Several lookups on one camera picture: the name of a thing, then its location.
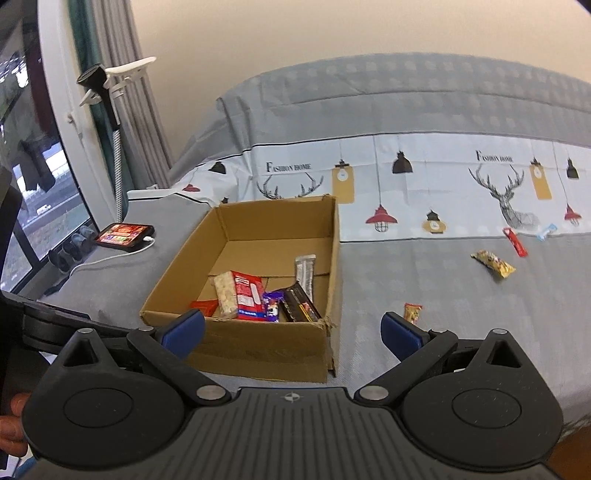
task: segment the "snack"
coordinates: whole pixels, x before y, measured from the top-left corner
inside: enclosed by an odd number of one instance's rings
[[[517,238],[517,235],[515,234],[515,232],[513,230],[511,230],[509,227],[506,227],[506,228],[503,228],[503,233],[506,235],[506,237],[511,241],[511,243],[515,247],[517,255],[519,255],[520,257],[527,257],[527,255],[528,255],[527,250],[521,244],[521,242]]]
[[[210,317],[217,309],[219,302],[217,300],[193,300],[189,308],[199,309],[204,316]]]
[[[318,322],[322,318],[298,282],[284,290],[283,306],[291,322]]]
[[[313,299],[314,262],[316,255],[302,255],[295,258],[295,280],[308,295],[310,301]]]
[[[283,291],[266,291],[262,295],[262,304],[265,307],[267,322],[279,322],[279,305],[283,301]]]
[[[265,320],[260,277],[230,270],[214,277],[213,284],[222,318]]]
[[[236,286],[231,271],[220,273],[213,277],[213,286],[216,287],[217,299],[220,306],[220,317],[233,319],[238,314],[238,302],[236,300]]]
[[[512,267],[507,262],[503,262],[499,257],[488,250],[479,250],[475,254],[472,254],[471,257],[484,263],[488,268],[494,270],[503,278],[507,278],[515,271],[515,267]]]
[[[556,230],[558,230],[558,227],[555,224],[551,223],[546,228],[544,228],[540,233],[538,233],[538,235],[536,235],[536,237],[538,238],[538,240],[540,242],[543,242],[544,240],[546,240],[546,237],[549,234],[554,233]]]
[[[404,304],[404,320],[412,323],[413,325],[416,325],[417,321],[418,321],[418,317],[421,314],[422,309],[423,309],[422,305],[418,305],[416,303],[405,303]]]

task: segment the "finger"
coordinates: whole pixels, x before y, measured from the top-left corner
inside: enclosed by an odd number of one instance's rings
[[[21,441],[24,438],[21,420],[16,417],[0,417],[0,438]]]
[[[25,456],[28,449],[29,446],[26,442],[15,442],[14,440],[7,440],[0,437],[0,450],[4,450],[13,457]]]
[[[25,407],[25,403],[31,396],[30,393],[17,393],[10,401],[10,409],[17,417],[22,415],[22,409]]]

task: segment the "red candy stick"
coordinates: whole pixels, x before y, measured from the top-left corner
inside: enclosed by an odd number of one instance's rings
[[[523,245],[521,245],[521,242],[517,238],[517,235],[515,234],[515,232],[513,230],[511,230],[509,227],[507,227],[507,228],[503,228],[503,233],[507,236],[507,238],[511,241],[511,243],[515,247],[517,255],[519,255],[520,257],[527,257],[527,255],[528,255],[527,250],[525,249],[525,247]]]

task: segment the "wall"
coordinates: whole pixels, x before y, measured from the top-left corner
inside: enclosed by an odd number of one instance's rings
[[[215,99],[259,73],[363,53],[519,61],[591,82],[591,15],[575,0],[131,0],[180,154]]]

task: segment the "gold candy wrapper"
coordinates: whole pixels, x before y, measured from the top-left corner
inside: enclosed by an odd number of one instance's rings
[[[488,250],[479,250],[475,254],[472,254],[471,257],[484,263],[488,268],[494,270],[503,278],[507,278],[515,271],[515,267],[502,261],[494,253],[489,252]]]
[[[412,323],[413,325],[416,325],[417,321],[418,321],[418,317],[421,314],[422,308],[423,308],[422,305],[417,305],[415,303],[405,303],[404,304],[404,320]]]

